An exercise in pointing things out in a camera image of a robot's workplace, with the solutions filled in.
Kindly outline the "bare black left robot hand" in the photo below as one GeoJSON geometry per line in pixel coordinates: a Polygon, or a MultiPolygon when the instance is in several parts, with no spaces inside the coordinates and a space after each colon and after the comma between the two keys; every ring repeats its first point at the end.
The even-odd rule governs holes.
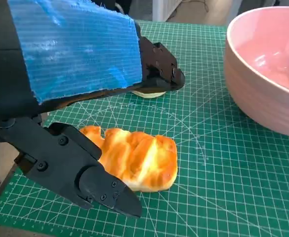
{"type": "Polygon", "coordinates": [[[179,90],[176,58],[129,16],[89,0],[0,0],[0,142],[23,174],[72,203],[97,202],[140,217],[136,194],[99,162],[100,148],[72,125],[41,114],[139,90],[179,90]]]}

